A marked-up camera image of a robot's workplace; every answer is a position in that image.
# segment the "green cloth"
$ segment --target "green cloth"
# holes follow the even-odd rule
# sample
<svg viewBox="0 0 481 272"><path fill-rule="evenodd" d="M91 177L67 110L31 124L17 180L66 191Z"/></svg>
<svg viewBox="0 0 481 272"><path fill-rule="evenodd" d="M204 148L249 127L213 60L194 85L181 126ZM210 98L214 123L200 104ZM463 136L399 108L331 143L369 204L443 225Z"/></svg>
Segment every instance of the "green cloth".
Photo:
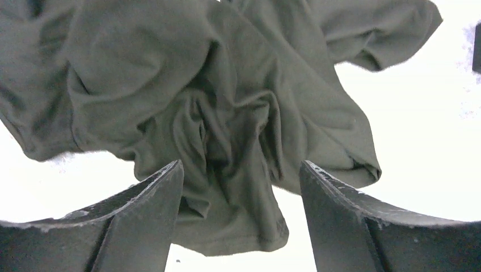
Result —
<svg viewBox="0 0 481 272"><path fill-rule="evenodd" d="M272 251L272 185L299 194L301 161L381 174L334 64L403 62L441 21L425 0L0 0L0 118L34 160L107 150L142 180L181 159L173 243Z"/></svg>

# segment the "black object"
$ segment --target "black object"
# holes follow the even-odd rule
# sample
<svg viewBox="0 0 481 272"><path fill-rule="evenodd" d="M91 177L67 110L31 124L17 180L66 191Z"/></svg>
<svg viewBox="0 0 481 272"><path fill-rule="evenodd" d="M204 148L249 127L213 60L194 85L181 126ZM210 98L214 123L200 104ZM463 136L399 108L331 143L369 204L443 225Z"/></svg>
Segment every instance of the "black object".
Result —
<svg viewBox="0 0 481 272"><path fill-rule="evenodd" d="M476 26L474 34L474 50L472 55L472 70L481 74L481 23Z"/></svg>
<svg viewBox="0 0 481 272"><path fill-rule="evenodd" d="M301 190L318 271L481 271L481 222L400 209L309 161Z"/></svg>
<svg viewBox="0 0 481 272"><path fill-rule="evenodd" d="M174 161L143 182L66 217L0 221L1 272L162 272L183 186Z"/></svg>

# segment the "wrinkled fabric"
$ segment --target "wrinkled fabric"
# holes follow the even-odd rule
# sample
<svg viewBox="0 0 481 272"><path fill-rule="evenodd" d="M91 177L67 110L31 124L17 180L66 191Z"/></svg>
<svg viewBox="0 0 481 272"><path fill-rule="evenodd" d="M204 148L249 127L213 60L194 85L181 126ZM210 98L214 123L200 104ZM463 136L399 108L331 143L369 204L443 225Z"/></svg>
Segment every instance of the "wrinkled fabric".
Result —
<svg viewBox="0 0 481 272"><path fill-rule="evenodd" d="M0 119L38 161L107 150L142 180L181 159L173 243L273 251L272 185L300 194L301 161L381 175L334 65L401 63L441 21L426 0L0 0Z"/></svg>

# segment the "scuffed edge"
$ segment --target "scuffed edge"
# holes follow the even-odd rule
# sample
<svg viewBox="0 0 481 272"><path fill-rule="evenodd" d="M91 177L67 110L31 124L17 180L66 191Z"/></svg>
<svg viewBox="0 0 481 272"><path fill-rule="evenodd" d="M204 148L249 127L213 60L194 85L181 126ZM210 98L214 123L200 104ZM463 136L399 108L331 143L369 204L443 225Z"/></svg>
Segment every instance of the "scuffed edge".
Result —
<svg viewBox="0 0 481 272"><path fill-rule="evenodd" d="M162 169L160 169L159 171L153 173L151 176L149 176L148 178L144 179L143 181L139 182L138 184L135 184L135 185L139 185L139 184L142 184L143 182L145 182L146 180L148 179L159 179L160 177L164 176L167 172L169 172L170 170L172 170L172 168L176 165L176 164L180 164L181 162L176 160L176 161L172 161L170 162L168 165L164 166ZM131 200L129 200L124 206L116 209L116 210L113 210L111 212L109 212L108 214L105 214L103 216L100 216L100 217L97 217L97 218L93 218L93 219L90 219L88 221L85 221L85 222L79 222L79 223L66 223L66 224L61 224L61 221L62 220L65 220L67 218L67 216L63 217L62 219L57 219L55 220L54 223L51 223L51 224L42 224L42 223L13 223L13 222L8 222L8 221L2 221L0 220L0 227L6 227L6 228L20 228L22 230L25 230L27 228L38 228L40 229L41 232L43 233L47 233L49 230L51 229L58 229L58 228L71 228L71 227L81 227L81 226L84 226L86 224L93 224L95 222L98 222L98 221L101 221L105 218L110 218L112 216L114 216L115 214L127 209L132 203L134 203L135 201L137 201L140 197L144 196L144 194L149 191L153 186L155 186L157 184L157 182L152 182L151 184L149 184L140 194L136 195L135 197L133 197ZM69 214L75 214L75 213L83 213L84 215L88 214L88 211L84 211L84 209L87 209L89 207L84 207L82 209L79 209L77 211L73 211Z"/></svg>
<svg viewBox="0 0 481 272"><path fill-rule="evenodd" d="M317 166L313 162L308 161L308 160L305 161L305 162L324 181L329 182L328 179L333 179L333 180L336 180L336 181L342 183L344 187L351 188L351 189L357 191L360 194L366 194L364 192L360 192L359 190L350 186L349 184L346 184L346 183L342 182L341 180L339 180L338 178L329 174L327 171L323 170L321 167ZM379 215L376 215L369 210L365 210L362 207L360 207L359 205L356 205L355 203L353 203L336 186L329 186L329 187L323 186L323 189L324 189L324 191L328 190L331 195L335 196L332 199L333 201L338 202L339 204L343 205L345 208L347 208L349 210L353 210L353 208L354 208L354 212L356 213L359 220L362 220L363 218L369 218L369 219L377 222L380 229L382 229L382 227L389 226L390 224L397 224L397 225L400 225L400 226L406 226L406 227L410 227L410 228L415 228L415 227L429 227L429 228L441 227L441 228L445 228L445 227L453 227L453 226L473 224L473 222L463 222L463 221L458 221L458 220L450 220L450 219L444 219L444 218L438 218L438 217L435 217L435 216L420 214L418 212L414 212L414 211L403 209L401 207L394 206L394 205L389 204L387 202L381 201L381 200L379 200L375 197L372 197L369 194L366 194L368 197L374 198L377 201L379 201L380 203L383 203L385 205L393 207L393 209L395 209L395 211L397 213L405 212L405 213L410 213L412 216L419 216L419 217L423 217L423 218L429 218L429 219L432 219L432 220L430 222L428 220L424 220L423 222L418 222L418 223L403 222L401 220L397 220L397 218L392 216L391 214L387 214L388 218L383 218L383 217L381 217Z"/></svg>

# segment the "fabric fold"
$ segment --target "fabric fold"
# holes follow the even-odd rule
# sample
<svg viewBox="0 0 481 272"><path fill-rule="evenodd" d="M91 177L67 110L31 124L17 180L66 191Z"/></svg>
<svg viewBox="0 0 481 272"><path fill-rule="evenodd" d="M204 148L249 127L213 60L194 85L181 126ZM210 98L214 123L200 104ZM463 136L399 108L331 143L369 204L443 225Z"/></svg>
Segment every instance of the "fabric fold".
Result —
<svg viewBox="0 0 481 272"><path fill-rule="evenodd" d="M441 23L424 0L50 1L28 21L0 10L2 122L36 160L107 150L139 180L182 160L174 243L207 256L283 247L272 185L300 194L304 160L376 182L334 64L385 69Z"/></svg>

